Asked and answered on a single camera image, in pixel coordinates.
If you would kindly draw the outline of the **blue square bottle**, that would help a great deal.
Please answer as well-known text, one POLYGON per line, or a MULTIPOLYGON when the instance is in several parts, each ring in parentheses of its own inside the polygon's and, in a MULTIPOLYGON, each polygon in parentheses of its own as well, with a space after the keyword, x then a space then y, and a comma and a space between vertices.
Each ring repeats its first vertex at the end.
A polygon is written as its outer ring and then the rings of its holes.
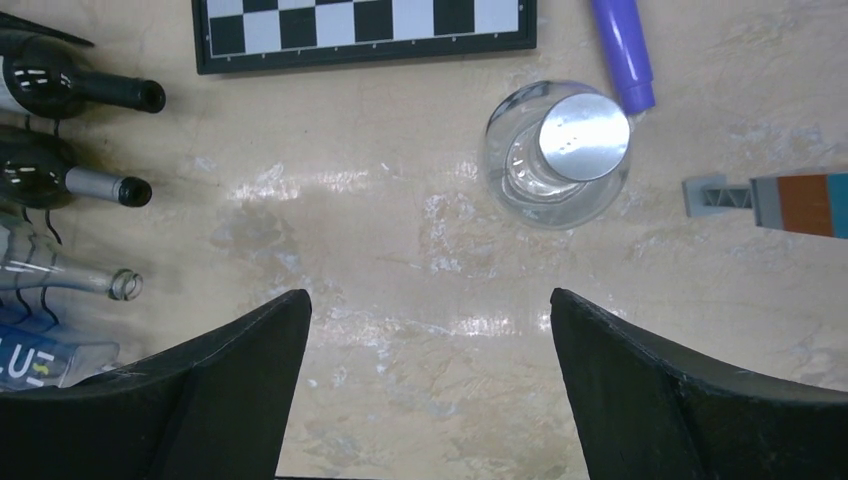
POLYGON ((65 388, 117 365, 120 344, 44 317, 1 310, 1 389, 65 388))

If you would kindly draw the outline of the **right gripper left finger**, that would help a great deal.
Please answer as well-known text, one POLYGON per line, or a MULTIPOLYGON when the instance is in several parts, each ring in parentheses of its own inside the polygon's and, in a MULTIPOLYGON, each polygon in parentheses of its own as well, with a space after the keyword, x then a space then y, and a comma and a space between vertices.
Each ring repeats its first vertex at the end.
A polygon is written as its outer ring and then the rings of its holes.
POLYGON ((69 387, 1 397, 5 479, 271 479, 312 304, 292 290, 69 387))

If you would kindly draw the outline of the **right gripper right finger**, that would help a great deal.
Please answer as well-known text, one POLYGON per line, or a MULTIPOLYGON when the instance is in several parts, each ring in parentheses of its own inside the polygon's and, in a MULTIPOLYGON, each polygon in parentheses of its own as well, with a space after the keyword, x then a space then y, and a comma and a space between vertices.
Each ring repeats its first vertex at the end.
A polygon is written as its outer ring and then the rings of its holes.
POLYGON ((847 396, 756 373, 565 289, 552 336, 593 479, 843 479, 847 396))

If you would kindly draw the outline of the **green bottle grey neck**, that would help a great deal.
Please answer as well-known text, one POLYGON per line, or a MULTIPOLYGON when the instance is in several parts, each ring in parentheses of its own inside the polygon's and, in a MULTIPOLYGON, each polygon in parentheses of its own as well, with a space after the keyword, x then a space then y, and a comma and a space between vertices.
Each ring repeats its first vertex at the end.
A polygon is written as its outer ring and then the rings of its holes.
POLYGON ((65 140, 18 127, 1 127, 1 197, 26 208, 52 210, 72 197, 138 208, 153 195, 138 177, 84 166, 65 140))

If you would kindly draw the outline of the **clear wine bottle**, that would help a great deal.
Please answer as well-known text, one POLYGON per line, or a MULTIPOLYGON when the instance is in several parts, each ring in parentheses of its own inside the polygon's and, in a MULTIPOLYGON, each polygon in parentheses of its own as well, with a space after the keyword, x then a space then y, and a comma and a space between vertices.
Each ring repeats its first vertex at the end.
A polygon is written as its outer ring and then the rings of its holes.
MULTIPOLYGON (((109 265, 98 260, 76 256, 62 246, 52 247, 57 261, 46 280, 40 274, 31 274, 29 267, 21 267, 29 251, 27 238, 32 225, 21 218, 1 215, 1 289, 14 290, 17 272, 23 272, 23 285, 45 285, 105 295, 111 300, 132 301, 143 290, 141 274, 126 268, 109 265)), ((51 238, 37 232, 36 238, 51 238)))

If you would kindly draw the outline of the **clear bottle silver cap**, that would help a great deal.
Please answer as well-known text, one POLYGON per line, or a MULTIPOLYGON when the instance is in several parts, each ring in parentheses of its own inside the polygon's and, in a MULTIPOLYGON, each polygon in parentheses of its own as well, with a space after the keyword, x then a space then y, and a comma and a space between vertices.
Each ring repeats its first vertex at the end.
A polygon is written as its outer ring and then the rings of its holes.
POLYGON ((575 81, 537 81, 488 119, 479 172, 523 223, 569 230, 601 215, 630 173, 631 126, 619 104, 575 81))

